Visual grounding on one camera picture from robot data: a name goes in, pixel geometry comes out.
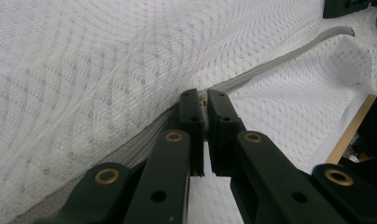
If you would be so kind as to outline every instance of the wooden edge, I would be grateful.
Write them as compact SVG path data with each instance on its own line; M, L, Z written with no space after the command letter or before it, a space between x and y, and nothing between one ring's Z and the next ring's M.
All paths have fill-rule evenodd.
M366 114L369 112L372 103L374 103L375 95L369 95L366 100L364 101L363 105L359 108L356 115L352 119L351 123L346 128L345 132L343 133L342 137L338 141L336 147L331 151L326 163L333 163L337 164L348 144L351 142L352 138L354 137L357 129L359 128L361 122L366 117Z

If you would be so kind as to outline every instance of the white cloth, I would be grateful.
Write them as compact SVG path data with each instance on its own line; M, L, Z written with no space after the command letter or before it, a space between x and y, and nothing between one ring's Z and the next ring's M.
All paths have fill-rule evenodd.
M233 94L249 127L281 132L250 116L256 109L303 134L308 147L284 152L305 168L355 90L377 94L375 9L327 21L322 12L323 0L0 1L0 223L140 133L180 92L236 77L330 27L368 28Z

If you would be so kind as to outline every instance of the white mesh fabric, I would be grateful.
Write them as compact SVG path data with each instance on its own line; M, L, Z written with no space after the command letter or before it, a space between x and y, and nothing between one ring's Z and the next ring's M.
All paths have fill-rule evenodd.
M321 0L0 1L0 223L140 133L181 91L236 77L329 27L374 24L374 10L331 21L322 11ZM325 47L344 56L336 67L369 74L356 71L356 85L333 73L341 85L377 93L375 35L341 42L352 53ZM297 150L289 158L304 167Z

